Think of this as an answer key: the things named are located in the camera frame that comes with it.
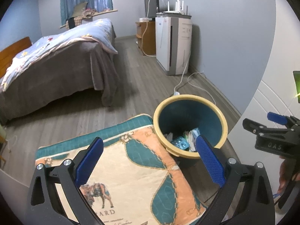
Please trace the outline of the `person's right hand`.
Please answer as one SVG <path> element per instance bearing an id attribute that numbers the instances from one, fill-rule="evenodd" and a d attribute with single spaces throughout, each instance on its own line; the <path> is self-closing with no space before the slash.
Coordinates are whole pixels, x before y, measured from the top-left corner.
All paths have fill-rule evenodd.
<path id="1" fill-rule="evenodd" d="M 287 159 L 283 156 L 280 156 L 280 159 L 282 159 L 283 162 L 280 165 L 280 171 L 279 171 L 279 187 L 277 190 L 278 194 L 280 194 L 286 187 L 294 167 L 294 160 Z"/>

